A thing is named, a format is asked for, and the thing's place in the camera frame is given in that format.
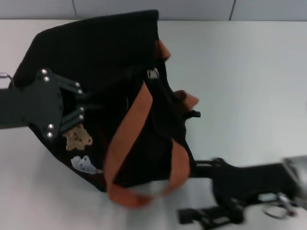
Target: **white tabletop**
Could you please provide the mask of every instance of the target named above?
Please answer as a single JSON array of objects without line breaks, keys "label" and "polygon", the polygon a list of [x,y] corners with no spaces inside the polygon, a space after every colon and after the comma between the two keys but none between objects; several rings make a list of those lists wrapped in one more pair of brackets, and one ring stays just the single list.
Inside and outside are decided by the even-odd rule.
[{"label": "white tabletop", "polygon": [[[70,21],[0,21],[0,71],[13,75],[34,36]],[[170,49],[173,90],[198,96],[201,118],[187,122],[198,160],[223,157],[235,166],[307,153],[307,23],[160,22]],[[8,81],[1,80],[0,87]],[[0,130],[2,230],[199,230],[179,225],[176,210],[214,205],[210,180],[185,186],[130,210],[57,161],[28,128]],[[225,230],[306,229],[307,212],[288,220],[245,212]]]}]

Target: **black bag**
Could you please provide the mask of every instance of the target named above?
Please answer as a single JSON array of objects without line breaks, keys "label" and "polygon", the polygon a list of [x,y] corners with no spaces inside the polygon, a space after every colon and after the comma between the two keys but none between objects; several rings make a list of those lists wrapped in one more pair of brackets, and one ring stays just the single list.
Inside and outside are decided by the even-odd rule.
[{"label": "black bag", "polygon": [[[38,69],[49,68],[78,82],[104,105],[86,112],[82,124],[52,142],[35,126],[31,129],[59,161],[100,191],[108,189],[115,202],[131,207],[151,198],[123,187],[169,178],[167,193],[195,167],[185,120],[199,116],[191,110],[197,100],[170,89],[165,69],[169,55],[159,40],[157,20],[157,11],[143,11],[48,29],[34,38],[14,76],[16,87],[23,87]],[[63,100],[65,115],[76,105],[67,92]]]}]

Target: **white patch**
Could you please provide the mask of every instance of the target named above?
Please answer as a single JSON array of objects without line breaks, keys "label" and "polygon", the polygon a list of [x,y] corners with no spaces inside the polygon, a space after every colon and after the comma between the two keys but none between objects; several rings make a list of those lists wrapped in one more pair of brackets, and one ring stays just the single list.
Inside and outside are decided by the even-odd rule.
[{"label": "white patch", "polygon": [[80,156],[76,156],[71,159],[72,166],[83,173],[88,174],[102,174],[103,171],[100,169],[96,169],[95,166],[91,164],[91,160],[88,156],[84,156],[82,159]]}]

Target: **screw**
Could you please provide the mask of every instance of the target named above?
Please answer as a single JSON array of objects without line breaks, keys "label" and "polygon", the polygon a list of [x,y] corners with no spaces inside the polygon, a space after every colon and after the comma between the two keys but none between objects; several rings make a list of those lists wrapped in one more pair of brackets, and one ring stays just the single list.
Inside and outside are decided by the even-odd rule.
[{"label": "screw", "polygon": [[50,78],[49,78],[49,77],[44,77],[44,81],[45,81],[45,82],[49,82],[49,81],[50,81]]},{"label": "screw", "polygon": [[47,137],[52,138],[53,134],[52,133],[47,133]]}]

